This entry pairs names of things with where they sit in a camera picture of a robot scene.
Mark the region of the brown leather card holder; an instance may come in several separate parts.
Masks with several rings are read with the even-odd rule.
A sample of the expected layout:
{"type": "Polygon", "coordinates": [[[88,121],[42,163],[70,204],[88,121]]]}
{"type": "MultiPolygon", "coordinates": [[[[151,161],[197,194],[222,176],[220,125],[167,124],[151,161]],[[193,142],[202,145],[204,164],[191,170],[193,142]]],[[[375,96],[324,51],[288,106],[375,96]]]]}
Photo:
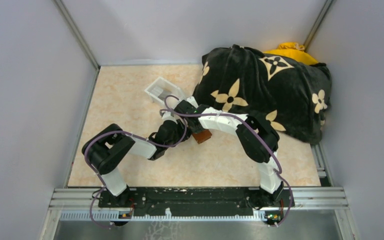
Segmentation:
{"type": "Polygon", "coordinates": [[[205,129],[199,133],[192,133],[192,136],[198,144],[202,144],[212,137],[212,133],[208,129],[205,129]]]}

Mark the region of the white translucent plastic card box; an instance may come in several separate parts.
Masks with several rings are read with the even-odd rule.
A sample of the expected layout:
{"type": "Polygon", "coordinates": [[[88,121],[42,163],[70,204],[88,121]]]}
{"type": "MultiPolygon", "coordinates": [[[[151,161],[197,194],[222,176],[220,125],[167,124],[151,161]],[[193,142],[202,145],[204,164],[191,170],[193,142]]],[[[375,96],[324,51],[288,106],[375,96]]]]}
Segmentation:
{"type": "Polygon", "coordinates": [[[166,107],[165,99],[168,95],[173,95],[180,100],[187,98],[185,92],[180,87],[161,76],[147,86],[144,92],[153,103],[156,103],[162,108],[166,107]]]}

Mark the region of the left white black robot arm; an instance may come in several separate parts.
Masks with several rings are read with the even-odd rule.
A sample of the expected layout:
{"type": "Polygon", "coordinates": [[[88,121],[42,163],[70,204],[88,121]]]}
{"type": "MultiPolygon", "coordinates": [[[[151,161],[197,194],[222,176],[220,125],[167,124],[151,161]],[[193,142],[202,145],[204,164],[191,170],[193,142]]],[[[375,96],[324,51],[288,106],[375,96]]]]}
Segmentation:
{"type": "Polygon", "coordinates": [[[86,163],[109,191],[110,200],[118,207],[129,203],[130,193],[127,183],[118,170],[122,159],[130,154],[150,161],[161,158],[166,150],[188,140],[191,130],[181,120],[165,120],[157,132],[148,138],[122,130],[112,123],[87,141],[81,153],[86,163]]]}

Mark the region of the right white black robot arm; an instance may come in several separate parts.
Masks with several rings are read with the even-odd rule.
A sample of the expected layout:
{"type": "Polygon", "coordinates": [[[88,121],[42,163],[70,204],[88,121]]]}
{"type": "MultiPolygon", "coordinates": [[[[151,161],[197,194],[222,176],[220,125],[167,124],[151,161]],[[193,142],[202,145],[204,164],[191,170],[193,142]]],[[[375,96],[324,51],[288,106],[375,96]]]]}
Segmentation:
{"type": "Polygon", "coordinates": [[[186,119],[193,133],[216,130],[236,136],[245,154],[257,163],[261,199],[267,206],[275,206],[281,200],[283,181],[277,159],[279,134],[260,113],[229,113],[208,105],[194,106],[187,100],[180,101],[173,111],[186,119]]]}

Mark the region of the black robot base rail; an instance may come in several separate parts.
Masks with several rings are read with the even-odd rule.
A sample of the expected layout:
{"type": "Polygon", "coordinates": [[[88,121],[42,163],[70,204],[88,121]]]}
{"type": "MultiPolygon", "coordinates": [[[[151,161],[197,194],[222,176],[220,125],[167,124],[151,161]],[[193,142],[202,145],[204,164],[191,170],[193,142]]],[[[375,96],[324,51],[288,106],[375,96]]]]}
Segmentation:
{"type": "Polygon", "coordinates": [[[126,208],[134,217],[242,217],[274,208],[279,213],[295,206],[291,189],[281,185],[273,194],[260,187],[128,187],[119,196],[104,190],[100,208],[126,208]]]}

